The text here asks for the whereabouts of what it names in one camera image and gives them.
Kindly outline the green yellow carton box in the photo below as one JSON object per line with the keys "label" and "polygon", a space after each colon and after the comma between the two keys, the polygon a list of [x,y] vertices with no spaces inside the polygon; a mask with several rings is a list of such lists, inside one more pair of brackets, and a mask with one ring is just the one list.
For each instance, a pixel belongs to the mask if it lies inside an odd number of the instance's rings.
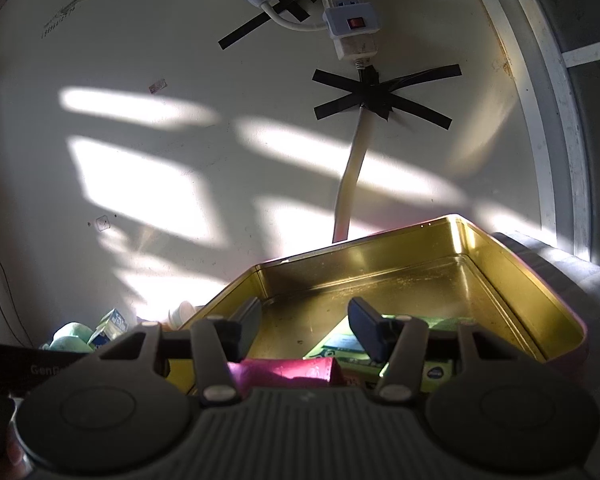
{"label": "green yellow carton box", "polygon": [[[432,318],[423,316],[428,323],[429,341],[425,362],[422,366],[420,391],[433,393],[439,386],[448,382],[460,364],[460,349],[457,345],[457,324],[469,322],[472,318]],[[305,360],[335,358],[347,384],[360,386],[368,391],[376,388],[388,368],[387,363],[374,362],[363,350],[350,330],[345,316],[315,347],[304,357]]]}

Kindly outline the black tape cross lower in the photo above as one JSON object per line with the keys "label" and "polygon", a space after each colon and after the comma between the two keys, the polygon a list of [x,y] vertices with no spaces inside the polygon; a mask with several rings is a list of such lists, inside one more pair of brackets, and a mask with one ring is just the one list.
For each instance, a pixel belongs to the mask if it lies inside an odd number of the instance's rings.
{"label": "black tape cross lower", "polygon": [[362,106],[381,119],[388,120],[394,110],[400,110],[400,112],[430,122],[444,130],[449,130],[452,125],[451,118],[430,107],[398,96],[396,91],[416,86],[416,84],[426,84],[462,75],[462,69],[458,64],[430,68],[430,70],[422,70],[385,81],[379,79],[379,73],[373,65],[358,70],[358,80],[327,73],[324,70],[316,70],[312,76],[314,82],[344,91],[346,95],[317,105],[314,107],[314,115],[317,120],[322,120],[350,110],[350,108]]}

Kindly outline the magenta pouch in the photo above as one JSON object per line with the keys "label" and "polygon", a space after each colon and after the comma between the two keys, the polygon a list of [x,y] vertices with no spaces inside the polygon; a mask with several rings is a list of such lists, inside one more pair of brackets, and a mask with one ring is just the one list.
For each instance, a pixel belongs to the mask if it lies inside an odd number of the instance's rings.
{"label": "magenta pouch", "polygon": [[347,385],[334,358],[309,360],[244,359],[228,364],[238,391],[253,388],[315,389]]}

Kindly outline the black tape cross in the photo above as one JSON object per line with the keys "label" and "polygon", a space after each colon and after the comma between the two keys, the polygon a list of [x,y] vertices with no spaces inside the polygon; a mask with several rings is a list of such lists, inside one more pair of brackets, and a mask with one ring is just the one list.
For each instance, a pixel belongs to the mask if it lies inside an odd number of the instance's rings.
{"label": "black tape cross", "polygon": [[[309,0],[309,2],[316,3],[317,0]],[[228,49],[265,23],[272,21],[273,16],[275,16],[275,23],[295,32],[320,32],[326,28],[323,21],[316,24],[308,22],[311,15],[306,9],[302,8],[300,0],[276,0],[276,3],[271,4],[270,12],[260,12],[254,18],[250,18],[250,20],[221,38],[218,41],[219,47],[222,50]]]}
{"label": "black tape cross", "polygon": [[430,68],[430,70],[422,70],[385,81],[379,79],[379,73],[373,65],[358,70],[358,80],[327,73],[324,70],[316,70],[312,76],[314,82],[344,91],[346,95],[317,105],[314,107],[314,115],[317,120],[322,120],[350,110],[350,108],[362,106],[381,119],[388,120],[394,110],[400,110],[400,112],[430,122],[444,130],[449,130],[452,125],[451,118],[430,107],[398,96],[396,91],[416,86],[416,84],[426,84],[462,75],[462,69],[458,64]]}

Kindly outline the small blue white carton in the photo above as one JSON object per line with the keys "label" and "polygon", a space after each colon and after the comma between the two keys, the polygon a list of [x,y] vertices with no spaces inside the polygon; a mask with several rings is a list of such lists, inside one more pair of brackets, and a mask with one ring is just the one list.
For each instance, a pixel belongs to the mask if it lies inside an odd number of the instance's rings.
{"label": "small blue white carton", "polygon": [[117,309],[112,309],[102,317],[87,344],[92,349],[98,349],[125,334],[128,330],[129,323],[126,322],[124,316]]}

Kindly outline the white power strip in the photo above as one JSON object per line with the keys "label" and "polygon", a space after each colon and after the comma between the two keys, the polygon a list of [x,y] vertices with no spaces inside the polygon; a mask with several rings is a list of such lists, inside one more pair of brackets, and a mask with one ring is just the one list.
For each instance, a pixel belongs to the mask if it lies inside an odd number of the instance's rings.
{"label": "white power strip", "polygon": [[321,0],[323,20],[339,61],[358,67],[370,64],[377,54],[375,36],[380,31],[378,15],[366,0]]}

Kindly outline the black tape cross upper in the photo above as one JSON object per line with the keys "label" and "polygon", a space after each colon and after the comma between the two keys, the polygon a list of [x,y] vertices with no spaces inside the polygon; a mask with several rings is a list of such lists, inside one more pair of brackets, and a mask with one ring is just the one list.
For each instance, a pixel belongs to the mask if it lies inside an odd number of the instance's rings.
{"label": "black tape cross upper", "polygon": [[[309,2],[316,3],[317,0],[309,0]],[[265,23],[272,21],[273,16],[275,16],[275,23],[295,32],[320,32],[326,28],[323,21],[316,24],[308,22],[311,15],[306,9],[302,8],[300,0],[276,0],[276,3],[271,4],[270,12],[260,12],[254,18],[250,18],[250,20],[221,38],[218,41],[219,47],[222,50],[228,49]]]}

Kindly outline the gold metal tin box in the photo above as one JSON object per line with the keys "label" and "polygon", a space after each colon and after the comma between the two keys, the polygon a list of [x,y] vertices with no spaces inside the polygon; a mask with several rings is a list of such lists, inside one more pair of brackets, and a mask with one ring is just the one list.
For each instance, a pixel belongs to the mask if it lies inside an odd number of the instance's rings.
{"label": "gold metal tin box", "polygon": [[255,358],[305,356],[353,297],[383,314],[469,318],[560,370],[588,356],[580,316],[527,263],[458,214],[256,264],[194,318],[262,302]]}

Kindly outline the white window frame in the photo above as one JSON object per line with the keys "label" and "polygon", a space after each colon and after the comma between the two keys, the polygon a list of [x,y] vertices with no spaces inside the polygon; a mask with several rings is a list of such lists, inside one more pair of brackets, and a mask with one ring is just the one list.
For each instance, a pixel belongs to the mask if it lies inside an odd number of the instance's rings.
{"label": "white window frame", "polygon": [[540,234],[600,266],[600,0],[482,0],[529,130]]}

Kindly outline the small wall sticker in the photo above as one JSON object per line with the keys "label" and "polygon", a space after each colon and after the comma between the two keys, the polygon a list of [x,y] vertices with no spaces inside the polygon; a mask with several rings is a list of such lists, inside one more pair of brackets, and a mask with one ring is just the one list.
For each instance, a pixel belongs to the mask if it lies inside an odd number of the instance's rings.
{"label": "small wall sticker", "polygon": [[111,224],[109,218],[106,214],[95,219],[95,228],[99,230],[99,232],[104,232],[110,228]]}

